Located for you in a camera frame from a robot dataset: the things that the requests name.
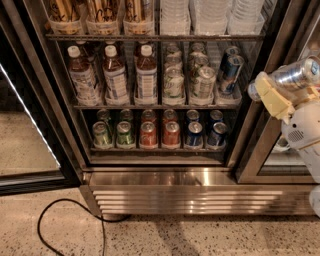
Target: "plastic bottle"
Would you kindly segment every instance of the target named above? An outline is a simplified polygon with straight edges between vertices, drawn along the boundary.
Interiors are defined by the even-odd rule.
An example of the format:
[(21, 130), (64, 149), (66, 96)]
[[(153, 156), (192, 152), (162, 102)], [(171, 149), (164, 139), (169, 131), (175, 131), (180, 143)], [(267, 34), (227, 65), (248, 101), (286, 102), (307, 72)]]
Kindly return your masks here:
[(138, 98), (150, 99), (157, 97), (157, 61), (152, 56), (152, 47), (143, 45), (141, 56), (137, 61)]
[(105, 47), (106, 58), (103, 64), (103, 72), (107, 82), (109, 97), (114, 100), (127, 100), (127, 71), (117, 53), (115, 46)]
[(75, 89), (77, 99), (80, 104), (95, 106), (101, 103), (99, 86), (89, 61), (81, 56), (79, 47), (68, 48), (69, 54), (69, 74)]

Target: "black cable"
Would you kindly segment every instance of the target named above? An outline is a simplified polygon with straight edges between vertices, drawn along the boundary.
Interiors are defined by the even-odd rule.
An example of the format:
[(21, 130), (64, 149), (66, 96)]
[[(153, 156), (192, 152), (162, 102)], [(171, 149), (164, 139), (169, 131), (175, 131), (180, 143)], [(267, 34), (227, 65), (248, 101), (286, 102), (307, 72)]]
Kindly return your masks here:
[(77, 201), (75, 201), (75, 200), (68, 199), (68, 198), (61, 198), (61, 199), (58, 199), (58, 200), (53, 201), (53, 202), (50, 203), (50, 204), (42, 211), (42, 213), (40, 214), (40, 217), (39, 217), (39, 220), (38, 220), (38, 224), (37, 224), (37, 233), (38, 233), (38, 236), (39, 236), (41, 242), (42, 242), (46, 247), (48, 247), (51, 251), (53, 251), (54, 253), (56, 253), (56, 254), (59, 255), (59, 256), (64, 256), (64, 255), (63, 255), (61, 252), (59, 252), (57, 249), (53, 248), (51, 245), (49, 245), (49, 244), (44, 240), (44, 238), (43, 238), (42, 235), (41, 235), (40, 225), (41, 225), (41, 220), (42, 220), (44, 214), (46, 213), (46, 211), (47, 211), (51, 206), (53, 206), (54, 204), (56, 204), (56, 203), (58, 203), (58, 202), (62, 202), (62, 201), (67, 201), (67, 202), (75, 203), (75, 204), (79, 205), (81, 208), (83, 208), (85, 211), (87, 211), (88, 213), (90, 213), (90, 214), (91, 214), (93, 217), (95, 217), (96, 219), (101, 220), (101, 223), (102, 223), (102, 233), (103, 233), (103, 251), (102, 251), (102, 255), (103, 255), (103, 256), (104, 256), (105, 243), (106, 243), (106, 234), (105, 234), (105, 230), (104, 230), (104, 225), (103, 225), (103, 223), (104, 223), (104, 222), (117, 223), (117, 222), (125, 221), (125, 220), (127, 220), (128, 218), (130, 218), (130, 215), (127, 215), (127, 216), (125, 216), (125, 217), (124, 217), (123, 219), (121, 219), (121, 220), (105, 220), (103, 217), (99, 217), (99, 216), (93, 215), (88, 208), (86, 208), (84, 205), (80, 204), (79, 202), (77, 202)]

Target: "glass door refrigerator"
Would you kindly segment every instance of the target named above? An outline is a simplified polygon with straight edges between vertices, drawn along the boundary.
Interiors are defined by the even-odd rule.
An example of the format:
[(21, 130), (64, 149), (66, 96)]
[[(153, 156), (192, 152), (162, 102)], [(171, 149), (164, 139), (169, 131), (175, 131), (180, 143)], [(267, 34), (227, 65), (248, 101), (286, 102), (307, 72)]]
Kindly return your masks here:
[[(228, 27), (226, 32), (213, 35), (198, 33), (199, 24), (195, 23), (192, 6), (196, 1), (189, 1), (190, 32), (178, 35), (170, 28), (164, 32), (161, 1), (154, 2), (154, 19), (146, 22), (142, 30), (134, 26), (138, 21), (128, 11), (139, 1), (118, 1), (117, 17), (121, 17), (121, 10), (124, 17), (123, 21), (122, 18), (115, 20), (118, 33), (110, 32), (112, 29), (108, 26), (92, 25), (85, 15), (88, 12), (90, 16), (90, 8), (79, 11), (80, 29), (68, 27), (69, 32), (75, 32), (66, 33), (61, 20), (52, 22), (55, 15), (52, 6), (57, 8), (62, 2), (1, 1), (2, 37), (9, 49), (1, 55), (1, 64), (5, 63), (2, 65), (8, 70), (8, 60), (12, 58), (17, 62), (20, 73), (26, 77), (25, 85), (18, 89), (32, 93), (32, 98), (24, 99), (29, 108), (33, 109), (33, 104), (39, 106), (39, 110), (33, 112), (37, 113), (38, 127), (61, 164), (58, 172), (63, 174), (62, 183), (79, 186), (94, 214), (105, 217), (114, 214), (313, 214), (308, 201), (315, 186), (313, 179), (300, 159), (288, 162), (283, 160), (283, 153), (275, 153), (277, 145), (282, 145), (280, 121), (271, 118), (262, 103), (253, 102), (247, 88), (261, 71), (270, 73), (305, 55), (319, 54), (318, 1), (265, 0), (259, 16), (263, 25), (261, 32), (237, 33), (236, 29), (231, 33)], [(74, 2), (85, 6), (83, 1)], [(235, 2), (230, 1), (229, 20)], [(178, 29), (178, 25), (172, 24), (172, 27)], [(135, 49), (141, 41), (152, 45), (157, 60), (157, 96), (147, 103), (139, 99), (144, 92), (139, 91), (142, 87), (136, 79), (139, 74), (134, 61)], [(128, 71), (129, 99), (121, 104), (115, 102), (116, 89), (106, 86), (108, 83), (101, 73), (105, 47), (114, 42), (122, 52)], [(195, 65), (190, 52), (196, 43), (203, 43), (209, 69), (218, 77), (226, 49), (240, 50), (243, 64), (231, 94), (222, 94), (216, 83), (207, 100), (194, 97), (198, 88), (194, 72), (199, 74), (199, 71), (190, 68), (190, 63)], [(68, 49), (81, 44), (96, 46), (95, 57), (99, 60), (95, 62), (96, 77), (102, 84), (98, 95), (102, 96), (101, 102), (94, 104), (88, 104), (79, 96), (78, 85), (72, 82), (74, 77), (68, 71)], [(184, 91), (179, 103), (168, 100), (164, 89), (167, 88), (165, 55), (172, 45), (178, 47), (183, 64)], [(165, 136), (174, 132), (163, 120), (168, 119), (166, 113), (172, 110), (180, 134), (176, 143), (166, 143)], [(101, 111), (110, 115), (111, 121), (106, 121), (103, 131), (111, 136), (102, 136), (111, 141), (106, 143), (109, 146), (101, 144), (94, 129)], [(126, 111), (132, 113), (130, 134), (134, 136), (132, 143), (123, 146), (121, 134), (124, 132), (119, 124), (130, 121), (123, 117)], [(150, 127), (143, 128), (148, 111), (156, 116), (153, 124), (156, 142), (149, 144), (151, 148), (144, 145), (143, 140), (146, 133), (152, 131), (148, 130)], [(202, 128), (199, 140), (196, 128), (188, 123), (193, 121), (192, 112), (198, 114), (196, 128)], [(220, 128), (226, 129), (226, 136), (222, 136), (221, 130), (212, 133), (210, 124), (217, 118), (213, 113), (219, 113), (217, 121)], [(284, 154), (293, 159), (296, 155), (289, 151)], [(45, 180), (38, 185), (50, 189)]]

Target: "white robot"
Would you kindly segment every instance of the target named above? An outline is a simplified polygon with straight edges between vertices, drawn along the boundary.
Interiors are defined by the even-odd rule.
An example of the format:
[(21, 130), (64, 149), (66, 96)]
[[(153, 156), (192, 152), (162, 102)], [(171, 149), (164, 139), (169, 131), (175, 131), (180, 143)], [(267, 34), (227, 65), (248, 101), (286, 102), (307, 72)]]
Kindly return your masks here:
[[(309, 56), (269, 75), (259, 73), (248, 93), (254, 101), (262, 101), (271, 116), (282, 120), (282, 136), (320, 183), (320, 99), (316, 86), (320, 86), (320, 59)], [(311, 191), (309, 201), (320, 217), (320, 186)]]

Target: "terrazzo floor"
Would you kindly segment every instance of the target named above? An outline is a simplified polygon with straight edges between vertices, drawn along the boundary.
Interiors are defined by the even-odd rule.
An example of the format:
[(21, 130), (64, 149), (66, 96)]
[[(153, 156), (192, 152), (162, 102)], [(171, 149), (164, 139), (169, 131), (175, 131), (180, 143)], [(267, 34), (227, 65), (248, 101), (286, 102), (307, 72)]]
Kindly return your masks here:
[[(7, 139), (17, 138), (4, 124), (8, 125), (9, 120), (14, 127), (21, 124), (19, 115), (16, 113), (9, 119), (0, 116), (0, 128), (7, 127), (7, 134), (11, 134), (2, 133), (0, 137), (1, 175), (41, 169), (45, 164), (55, 168), (52, 159), (48, 162), (41, 159), (44, 158), (41, 154), (50, 155), (39, 142), (40, 137), (34, 134), (35, 129), (28, 125), (20, 134), (24, 144), (32, 143), (19, 147), (17, 140), (11, 151), (19, 161), (12, 158), (9, 164), (7, 158), (13, 156), (4, 155), (10, 152), (5, 150)], [(0, 255), (57, 255), (41, 243), (37, 222), (44, 208), (61, 198), (85, 205), (78, 188), (0, 197)], [(104, 255), (112, 256), (320, 255), (320, 220), (316, 216), (133, 215), (124, 222), (104, 223), (104, 229)], [(70, 202), (59, 202), (47, 211), (41, 233), (63, 255), (103, 255), (101, 221)]]

